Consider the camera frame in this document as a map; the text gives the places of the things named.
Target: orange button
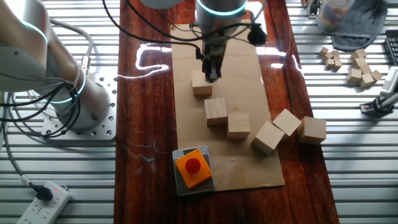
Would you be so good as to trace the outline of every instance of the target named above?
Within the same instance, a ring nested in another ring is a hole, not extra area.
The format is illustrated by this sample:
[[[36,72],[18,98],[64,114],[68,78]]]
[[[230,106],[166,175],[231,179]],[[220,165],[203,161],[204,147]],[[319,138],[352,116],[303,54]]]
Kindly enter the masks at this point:
[[[206,159],[203,157],[203,154],[199,149],[176,159],[175,165],[180,171],[181,176],[189,189],[194,188],[213,176]]]

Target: blue led ring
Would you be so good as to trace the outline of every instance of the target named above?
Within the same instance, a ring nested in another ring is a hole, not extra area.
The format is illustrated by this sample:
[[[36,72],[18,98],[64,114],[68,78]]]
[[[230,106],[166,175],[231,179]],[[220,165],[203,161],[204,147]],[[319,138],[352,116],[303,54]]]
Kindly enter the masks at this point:
[[[206,10],[209,13],[212,13],[214,15],[217,15],[217,16],[232,16],[232,15],[235,15],[235,14],[241,12],[246,7],[246,3],[248,3],[248,1],[244,2],[243,6],[239,7],[238,9],[235,9],[235,10],[229,11],[229,12],[219,12],[219,11],[215,11],[215,10],[209,9],[200,0],[197,0],[197,3],[199,3],[199,5],[202,8],[204,8],[204,10]]]

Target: cardboard sheet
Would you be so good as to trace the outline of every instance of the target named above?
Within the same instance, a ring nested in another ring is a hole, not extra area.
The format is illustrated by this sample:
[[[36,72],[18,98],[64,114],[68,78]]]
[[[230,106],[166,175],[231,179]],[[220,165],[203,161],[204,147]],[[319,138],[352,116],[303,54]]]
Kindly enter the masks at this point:
[[[178,25],[189,30],[188,24]],[[171,34],[192,38],[191,32],[172,29]],[[248,32],[239,36],[246,39]],[[192,47],[172,45],[178,149],[208,146],[217,190],[248,189],[284,185],[277,150],[270,155],[251,146],[266,121],[271,121],[256,48],[230,40],[222,67],[222,78],[213,94],[197,98],[192,93],[191,74],[201,70]],[[227,139],[227,126],[206,125],[204,100],[225,98],[227,112],[250,115],[251,133],[244,140]]]

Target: small wooden block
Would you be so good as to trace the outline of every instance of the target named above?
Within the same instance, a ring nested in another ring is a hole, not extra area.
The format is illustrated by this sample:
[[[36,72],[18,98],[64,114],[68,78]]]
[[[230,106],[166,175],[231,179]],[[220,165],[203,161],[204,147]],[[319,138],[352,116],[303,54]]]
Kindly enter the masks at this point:
[[[285,109],[275,118],[272,124],[285,133],[282,139],[285,140],[300,126],[301,121]]]
[[[225,124],[228,120],[224,98],[205,100],[207,126]]]
[[[371,67],[369,67],[369,65],[362,65],[359,69],[362,71],[362,74],[372,73]]]
[[[210,96],[213,93],[213,85],[206,82],[202,72],[192,72],[192,92],[194,96]]]
[[[323,47],[322,50],[319,52],[319,55],[324,57],[328,52],[329,52],[329,49],[327,49],[326,47]]]
[[[357,83],[361,80],[361,78],[362,78],[362,71],[353,68],[348,73],[347,82]]]
[[[335,66],[335,61],[333,59],[326,60],[326,68],[332,69]]]
[[[383,75],[377,70],[372,72],[371,75],[372,75],[372,77],[374,79],[372,84],[375,84],[377,81],[379,81],[383,77]]]
[[[335,60],[335,66],[333,67],[334,71],[338,71],[343,64],[341,63],[340,60]]]
[[[365,50],[364,49],[359,49],[359,50],[356,50],[354,53],[353,53],[353,55],[351,56],[351,58],[353,58],[353,59],[356,59],[356,58],[366,58],[366,56],[368,56],[367,54],[366,54],[366,52],[365,52]]]
[[[333,59],[340,60],[340,53],[338,50],[332,50],[331,54],[333,55]]]
[[[331,53],[327,53],[325,55],[325,60],[332,59],[332,58],[333,58],[333,55]]]
[[[247,139],[249,134],[249,113],[228,113],[228,138]]]
[[[304,117],[298,127],[298,141],[320,144],[326,139],[326,120]]]
[[[369,85],[372,85],[374,79],[370,73],[362,75],[361,80],[359,81],[359,85],[363,88]]]
[[[365,58],[356,58],[351,63],[352,68],[359,69],[360,66],[367,65]]]
[[[270,122],[266,122],[251,144],[258,147],[266,154],[270,154],[275,150],[284,135],[285,133],[279,128],[275,127]]]

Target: power strip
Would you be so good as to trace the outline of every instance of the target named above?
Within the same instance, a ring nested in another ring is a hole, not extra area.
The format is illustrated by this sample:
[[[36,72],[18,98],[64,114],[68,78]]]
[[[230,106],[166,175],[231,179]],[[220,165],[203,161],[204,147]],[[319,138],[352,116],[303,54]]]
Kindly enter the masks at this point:
[[[52,200],[44,201],[35,198],[17,224],[52,224],[57,219],[71,195],[64,185],[59,186],[53,182],[47,182],[44,187],[51,190]]]

